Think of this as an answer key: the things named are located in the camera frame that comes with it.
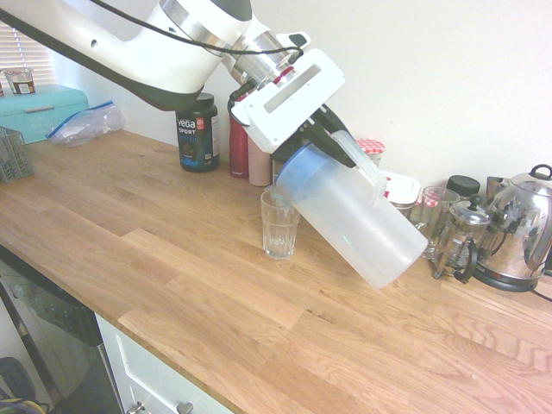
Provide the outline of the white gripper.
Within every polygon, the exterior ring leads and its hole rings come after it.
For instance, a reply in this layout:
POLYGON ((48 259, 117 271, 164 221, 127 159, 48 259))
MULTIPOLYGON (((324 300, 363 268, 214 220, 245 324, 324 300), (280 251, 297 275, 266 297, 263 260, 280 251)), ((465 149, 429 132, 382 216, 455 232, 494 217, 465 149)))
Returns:
POLYGON ((356 166, 330 135, 349 133, 347 127, 323 105, 344 85, 343 72, 319 49, 305 53, 293 69, 291 81, 282 86, 271 82, 253 91, 231 109, 232 115, 264 153, 274 153, 304 123, 301 133, 309 142, 344 166, 356 166), (318 108, 322 124, 305 122, 318 108))

